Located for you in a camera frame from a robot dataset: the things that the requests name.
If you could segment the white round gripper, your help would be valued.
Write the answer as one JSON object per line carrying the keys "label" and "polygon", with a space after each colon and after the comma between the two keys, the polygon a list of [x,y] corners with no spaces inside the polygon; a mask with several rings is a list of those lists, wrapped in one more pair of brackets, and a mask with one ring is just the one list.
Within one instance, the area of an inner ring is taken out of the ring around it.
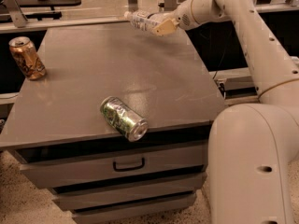
{"label": "white round gripper", "polygon": [[198,26],[192,14],[192,0],[186,0],[173,11],[174,19],[156,21],[152,32],[157,36],[173,34],[177,28],[189,31]]}

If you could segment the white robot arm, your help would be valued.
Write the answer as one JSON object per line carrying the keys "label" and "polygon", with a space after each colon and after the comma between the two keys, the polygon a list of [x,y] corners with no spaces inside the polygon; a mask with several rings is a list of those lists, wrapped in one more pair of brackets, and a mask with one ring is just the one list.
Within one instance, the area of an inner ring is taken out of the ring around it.
{"label": "white robot arm", "polygon": [[213,122],[208,140],[212,224],[294,224],[288,165],[299,150],[299,72],[255,0],[186,0],[164,34],[232,21],[258,94]]}

